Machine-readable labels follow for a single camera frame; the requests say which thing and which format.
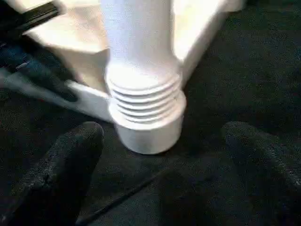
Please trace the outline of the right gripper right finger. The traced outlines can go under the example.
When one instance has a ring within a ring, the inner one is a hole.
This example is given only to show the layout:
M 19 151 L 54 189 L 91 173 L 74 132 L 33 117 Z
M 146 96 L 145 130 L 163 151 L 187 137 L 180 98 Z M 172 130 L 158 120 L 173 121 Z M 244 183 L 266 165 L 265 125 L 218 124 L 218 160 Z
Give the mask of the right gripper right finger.
M 245 122 L 227 122 L 221 134 L 263 221 L 270 226 L 299 226 L 300 150 Z

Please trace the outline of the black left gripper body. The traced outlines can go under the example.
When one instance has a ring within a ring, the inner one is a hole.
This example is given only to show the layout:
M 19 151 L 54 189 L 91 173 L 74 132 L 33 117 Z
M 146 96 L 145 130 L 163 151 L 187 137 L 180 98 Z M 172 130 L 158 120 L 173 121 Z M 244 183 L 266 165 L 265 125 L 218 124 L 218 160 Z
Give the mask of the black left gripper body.
M 2 0 L 0 2 L 0 34 L 22 35 L 58 15 L 60 15 L 60 6 L 55 1 L 21 13 Z

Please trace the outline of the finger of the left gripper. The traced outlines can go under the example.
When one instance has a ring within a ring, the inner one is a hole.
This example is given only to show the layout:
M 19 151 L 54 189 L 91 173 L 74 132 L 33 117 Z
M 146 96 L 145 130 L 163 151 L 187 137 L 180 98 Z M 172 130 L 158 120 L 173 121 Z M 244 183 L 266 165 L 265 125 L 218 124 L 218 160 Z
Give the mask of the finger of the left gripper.
M 76 102 L 78 97 L 40 61 L 26 53 L 18 45 L 0 44 L 0 65 L 10 72 L 21 73 L 35 85 L 45 88 L 61 98 Z

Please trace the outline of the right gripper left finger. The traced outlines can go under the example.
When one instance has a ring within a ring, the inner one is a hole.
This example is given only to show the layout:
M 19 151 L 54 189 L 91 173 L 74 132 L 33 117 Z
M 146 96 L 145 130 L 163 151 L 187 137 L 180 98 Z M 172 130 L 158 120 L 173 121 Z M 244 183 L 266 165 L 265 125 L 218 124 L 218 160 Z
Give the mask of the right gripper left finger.
M 100 124 L 88 121 L 58 137 L 12 190 L 8 226 L 73 226 L 103 150 Z

